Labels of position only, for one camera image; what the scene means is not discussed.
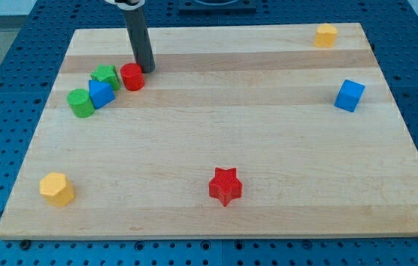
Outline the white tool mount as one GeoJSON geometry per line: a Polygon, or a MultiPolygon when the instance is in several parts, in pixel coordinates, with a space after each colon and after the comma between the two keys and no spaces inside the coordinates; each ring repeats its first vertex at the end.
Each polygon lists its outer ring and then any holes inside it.
{"type": "Polygon", "coordinates": [[[140,8],[145,4],[145,0],[104,0],[109,4],[119,8],[140,8]]]}

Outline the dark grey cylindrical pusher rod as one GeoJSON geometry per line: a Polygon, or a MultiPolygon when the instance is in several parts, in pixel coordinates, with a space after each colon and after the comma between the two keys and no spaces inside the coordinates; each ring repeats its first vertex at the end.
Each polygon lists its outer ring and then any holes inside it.
{"type": "Polygon", "coordinates": [[[155,69],[154,54],[143,5],[122,4],[121,10],[123,11],[135,62],[140,65],[143,73],[153,72],[155,69]]]}

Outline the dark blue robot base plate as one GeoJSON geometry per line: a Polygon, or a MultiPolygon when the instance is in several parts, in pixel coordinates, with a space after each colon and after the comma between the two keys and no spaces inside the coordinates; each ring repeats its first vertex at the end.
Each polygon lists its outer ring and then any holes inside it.
{"type": "Polygon", "coordinates": [[[179,0],[178,12],[182,14],[197,12],[255,12],[256,0],[179,0]]]}

